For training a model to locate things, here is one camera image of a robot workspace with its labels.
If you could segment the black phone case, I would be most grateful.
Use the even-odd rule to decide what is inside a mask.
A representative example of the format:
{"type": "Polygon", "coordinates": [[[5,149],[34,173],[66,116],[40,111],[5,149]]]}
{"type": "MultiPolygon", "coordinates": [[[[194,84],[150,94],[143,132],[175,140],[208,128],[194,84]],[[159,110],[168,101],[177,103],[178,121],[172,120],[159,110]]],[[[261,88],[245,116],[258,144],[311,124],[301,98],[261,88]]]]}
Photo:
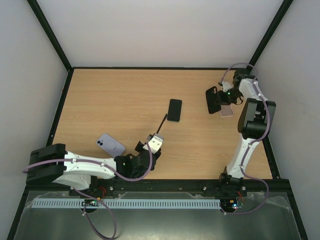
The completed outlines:
{"type": "Polygon", "coordinates": [[[209,114],[215,114],[222,109],[221,105],[217,103],[218,89],[216,86],[213,86],[206,90],[205,97],[209,114]]]}

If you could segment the pink phone case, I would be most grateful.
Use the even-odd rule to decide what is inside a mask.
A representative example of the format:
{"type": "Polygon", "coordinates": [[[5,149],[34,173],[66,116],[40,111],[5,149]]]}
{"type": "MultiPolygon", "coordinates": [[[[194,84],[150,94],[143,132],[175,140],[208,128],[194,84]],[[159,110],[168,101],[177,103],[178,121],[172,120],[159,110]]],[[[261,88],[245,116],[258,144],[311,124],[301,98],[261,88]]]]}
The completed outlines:
{"type": "Polygon", "coordinates": [[[234,111],[230,105],[222,105],[219,113],[222,118],[228,118],[234,115],[234,111]]]}

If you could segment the black phone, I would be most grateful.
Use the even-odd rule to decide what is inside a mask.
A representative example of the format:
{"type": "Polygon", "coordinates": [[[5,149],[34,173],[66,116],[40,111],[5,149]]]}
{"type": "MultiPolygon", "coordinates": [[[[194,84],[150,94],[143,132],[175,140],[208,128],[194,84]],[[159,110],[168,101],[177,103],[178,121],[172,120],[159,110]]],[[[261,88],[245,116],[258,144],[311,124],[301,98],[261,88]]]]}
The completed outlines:
{"type": "Polygon", "coordinates": [[[162,119],[162,121],[161,121],[161,123],[160,123],[160,125],[159,125],[159,127],[158,127],[158,129],[157,129],[157,131],[156,131],[156,134],[158,134],[158,133],[160,132],[160,130],[161,130],[161,128],[162,128],[165,120],[167,119],[167,117],[168,117],[168,114],[166,113],[166,114],[164,115],[164,117],[163,117],[163,119],[162,119]]]}

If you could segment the lilac phone case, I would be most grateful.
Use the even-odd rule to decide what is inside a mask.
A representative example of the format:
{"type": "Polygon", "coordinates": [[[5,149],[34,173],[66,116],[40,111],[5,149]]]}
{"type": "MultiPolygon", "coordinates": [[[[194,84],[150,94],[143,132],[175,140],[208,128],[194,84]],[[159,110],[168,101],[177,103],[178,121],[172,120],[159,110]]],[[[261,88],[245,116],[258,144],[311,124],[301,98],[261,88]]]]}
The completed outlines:
{"type": "Polygon", "coordinates": [[[96,144],[113,158],[121,156],[126,149],[124,145],[122,145],[107,133],[103,133],[96,140],[96,144]]]}

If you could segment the dark green phone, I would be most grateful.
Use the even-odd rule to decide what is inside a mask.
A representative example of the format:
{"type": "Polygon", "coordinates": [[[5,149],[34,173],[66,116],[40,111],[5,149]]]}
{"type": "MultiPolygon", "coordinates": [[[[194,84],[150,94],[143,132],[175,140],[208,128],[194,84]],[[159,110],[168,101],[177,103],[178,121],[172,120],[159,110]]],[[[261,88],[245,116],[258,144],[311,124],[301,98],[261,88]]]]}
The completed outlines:
{"type": "Polygon", "coordinates": [[[178,123],[181,117],[182,110],[182,100],[180,99],[170,99],[167,120],[170,122],[178,123]]]}

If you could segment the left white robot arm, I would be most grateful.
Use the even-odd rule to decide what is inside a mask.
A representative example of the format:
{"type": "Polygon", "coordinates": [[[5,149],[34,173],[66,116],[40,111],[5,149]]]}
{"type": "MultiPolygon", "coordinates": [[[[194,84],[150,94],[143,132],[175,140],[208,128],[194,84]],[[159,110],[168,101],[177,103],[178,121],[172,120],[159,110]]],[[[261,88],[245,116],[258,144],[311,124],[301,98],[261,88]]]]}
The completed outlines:
{"type": "Polygon", "coordinates": [[[77,190],[89,189],[92,177],[137,182],[154,170],[162,145],[162,140],[150,139],[138,142],[137,155],[96,158],[67,151],[65,144],[57,143],[32,151],[22,172],[30,185],[57,183],[77,190]]]}

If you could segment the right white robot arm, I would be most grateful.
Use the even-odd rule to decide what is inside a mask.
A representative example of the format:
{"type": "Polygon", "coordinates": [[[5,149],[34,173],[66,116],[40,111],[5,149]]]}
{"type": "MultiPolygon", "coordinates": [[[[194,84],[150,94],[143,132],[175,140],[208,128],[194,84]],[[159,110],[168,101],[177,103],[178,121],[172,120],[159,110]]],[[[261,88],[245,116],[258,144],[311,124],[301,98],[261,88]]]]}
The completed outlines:
{"type": "Polygon", "coordinates": [[[257,77],[247,69],[234,72],[232,83],[219,83],[205,92],[208,112],[214,114],[223,106],[244,103],[237,124],[239,143],[230,163],[219,176],[218,191],[232,196],[244,191],[244,177],[247,165],[259,143],[268,136],[276,111],[276,103],[268,100],[261,92],[257,77]]]}

